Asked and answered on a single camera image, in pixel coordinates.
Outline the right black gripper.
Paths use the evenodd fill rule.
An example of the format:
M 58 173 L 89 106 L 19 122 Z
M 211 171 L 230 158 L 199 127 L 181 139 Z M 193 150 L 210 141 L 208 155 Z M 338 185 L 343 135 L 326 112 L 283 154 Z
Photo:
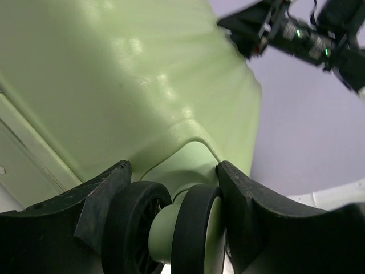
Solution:
M 324 72 L 333 72 L 349 89 L 364 93 L 364 48 L 357 34 L 364 1 L 326 1 L 306 23 L 289 14 L 292 1 L 257 1 L 221 17 L 217 26 L 245 58 L 274 47 Z

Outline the green hard-shell suitcase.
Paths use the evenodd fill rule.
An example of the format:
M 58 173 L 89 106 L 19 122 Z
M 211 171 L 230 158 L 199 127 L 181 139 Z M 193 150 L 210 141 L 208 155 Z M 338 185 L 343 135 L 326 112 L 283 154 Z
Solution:
M 131 165 L 102 273 L 224 270 L 216 167 L 250 172 L 262 89 L 216 21 L 208 1 L 1 2 L 1 184 L 24 210 Z

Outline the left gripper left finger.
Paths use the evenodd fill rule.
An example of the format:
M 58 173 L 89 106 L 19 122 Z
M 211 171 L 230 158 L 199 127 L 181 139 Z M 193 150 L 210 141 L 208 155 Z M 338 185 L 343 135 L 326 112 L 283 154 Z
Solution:
M 102 273 L 106 217 L 130 182 L 122 160 L 51 199 L 1 213 L 1 273 Z

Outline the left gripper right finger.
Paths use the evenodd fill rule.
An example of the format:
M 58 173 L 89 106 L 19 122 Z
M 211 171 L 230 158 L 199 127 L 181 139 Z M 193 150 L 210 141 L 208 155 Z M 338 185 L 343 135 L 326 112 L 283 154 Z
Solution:
M 216 167 L 235 273 L 363 273 L 364 203 L 330 211 L 295 202 L 231 162 Z

